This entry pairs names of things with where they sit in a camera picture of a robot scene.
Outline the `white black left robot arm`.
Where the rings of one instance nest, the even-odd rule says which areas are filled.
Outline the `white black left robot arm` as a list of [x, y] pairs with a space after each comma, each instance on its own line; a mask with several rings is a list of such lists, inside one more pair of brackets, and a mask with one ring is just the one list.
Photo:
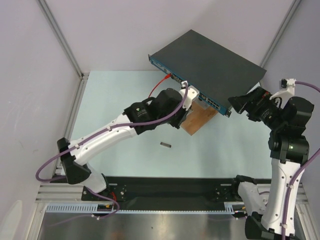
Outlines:
[[133, 103], [116, 119], [91, 135], [77, 140], [59, 139], [57, 147], [67, 183], [81, 184], [90, 189], [97, 199], [107, 199], [110, 195], [109, 184], [103, 174], [89, 165], [89, 161], [118, 142], [154, 130], [157, 126], [169, 124], [179, 129], [198, 94], [198, 90], [191, 86], [180, 91], [167, 88], [157, 97]]

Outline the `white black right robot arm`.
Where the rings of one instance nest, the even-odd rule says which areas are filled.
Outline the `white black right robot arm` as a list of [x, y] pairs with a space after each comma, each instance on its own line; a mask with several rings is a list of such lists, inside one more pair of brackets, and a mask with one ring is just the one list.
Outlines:
[[314, 105], [299, 96], [288, 99], [283, 108], [276, 103], [284, 91], [271, 94], [257, 87], [246, 95], [230, 97], [234, 110], [253, 122], [270, 128], [271, 184], [267, 202], [255, 179], [237, 175], [230, 195], [243, 201], [247, 213], [245, 236], [249, 240], [295, 240], [294, 214], [300, 179], [310, 160], [310, 145], [303, 132]]

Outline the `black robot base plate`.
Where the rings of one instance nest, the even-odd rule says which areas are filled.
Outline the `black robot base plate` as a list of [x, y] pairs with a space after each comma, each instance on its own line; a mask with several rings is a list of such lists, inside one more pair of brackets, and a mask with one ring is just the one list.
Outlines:
[[101, 195], [115, 198], [125, 211], [222, 211], [240, 202], [234, 178], [116, 177]]

